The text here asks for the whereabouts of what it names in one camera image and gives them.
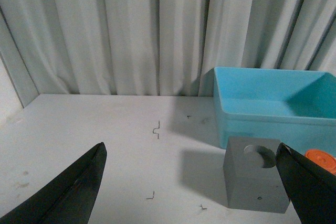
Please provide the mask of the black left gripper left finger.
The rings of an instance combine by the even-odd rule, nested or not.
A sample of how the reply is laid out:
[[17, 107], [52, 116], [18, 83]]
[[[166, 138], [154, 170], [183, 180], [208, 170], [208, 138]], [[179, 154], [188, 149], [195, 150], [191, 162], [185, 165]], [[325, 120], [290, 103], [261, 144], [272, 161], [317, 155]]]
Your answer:
[[96, 144], [1, 223], [88, 223], [100, 189], [107, 150]]

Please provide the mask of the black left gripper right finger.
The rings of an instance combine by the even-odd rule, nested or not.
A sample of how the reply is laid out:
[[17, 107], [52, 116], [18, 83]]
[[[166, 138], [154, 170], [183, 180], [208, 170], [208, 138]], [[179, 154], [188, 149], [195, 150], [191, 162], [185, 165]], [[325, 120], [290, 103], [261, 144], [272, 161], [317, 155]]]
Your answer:
[[335, 223], [335, 175], [284, 143], [276, 168], [301, 223]]

